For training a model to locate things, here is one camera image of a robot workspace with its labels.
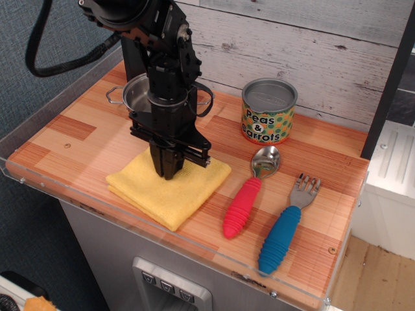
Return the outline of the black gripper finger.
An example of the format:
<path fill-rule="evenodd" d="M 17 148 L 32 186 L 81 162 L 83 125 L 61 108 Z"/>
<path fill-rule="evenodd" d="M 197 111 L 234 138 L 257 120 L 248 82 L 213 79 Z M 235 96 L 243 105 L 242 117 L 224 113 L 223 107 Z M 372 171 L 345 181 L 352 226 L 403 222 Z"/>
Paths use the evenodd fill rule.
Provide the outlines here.
<path fill-rule="evenodd" d="M 154 164 L 154 169 L 160 177 L 165 177 L 164 160 L 163 160 L 164 149 L 156 144 L 150 144 L 150 154 Z"/>
<path fill-rule="evenodd" d="M 184 155 L 176 150 L 164 151 L 164 177 L 171 180 L 174 175 L 182 169 L 184 164 Z"/>

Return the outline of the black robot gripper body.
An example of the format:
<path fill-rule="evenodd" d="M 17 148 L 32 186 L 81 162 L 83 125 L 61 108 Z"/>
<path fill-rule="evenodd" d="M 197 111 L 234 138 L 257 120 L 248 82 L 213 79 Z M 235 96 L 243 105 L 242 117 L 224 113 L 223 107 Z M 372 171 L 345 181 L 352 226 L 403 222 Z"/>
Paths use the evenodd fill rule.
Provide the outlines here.
<path fill-rule="evenodd" d="M 196 104 L 197 96 L 191 95 L 191 103 Z M 201 167 L 210 164 L 211 143 L 196 129 L 196 116 L 187 107 L 173 109 L 173 114 L 162 108 L 152 108 L 150 113 L 131 111 L 131 134 L 156 144 L 165 150 L 182 152 L 184 160 Z"/>

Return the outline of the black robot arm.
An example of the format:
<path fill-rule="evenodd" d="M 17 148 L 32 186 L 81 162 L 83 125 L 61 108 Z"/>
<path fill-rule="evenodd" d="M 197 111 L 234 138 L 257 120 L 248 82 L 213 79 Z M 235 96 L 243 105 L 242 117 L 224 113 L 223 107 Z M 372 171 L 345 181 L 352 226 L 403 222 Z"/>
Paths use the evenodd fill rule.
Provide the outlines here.
<path fill-rule="evenodd" d="M 86 17 L 129 39 L 145 68 L 147 102 L 134 109 L 131 134 L 149 143 L 157 174 L 172 179 L 185 160 L 202 167 L 210 162 L 211 143 L 196 129 L 212 103 L 197 112 L 197 93 L 211 90 L 196 80 L 201 61 L 192 46 L 186 15 L 174 1 L 79 1 Z"/>

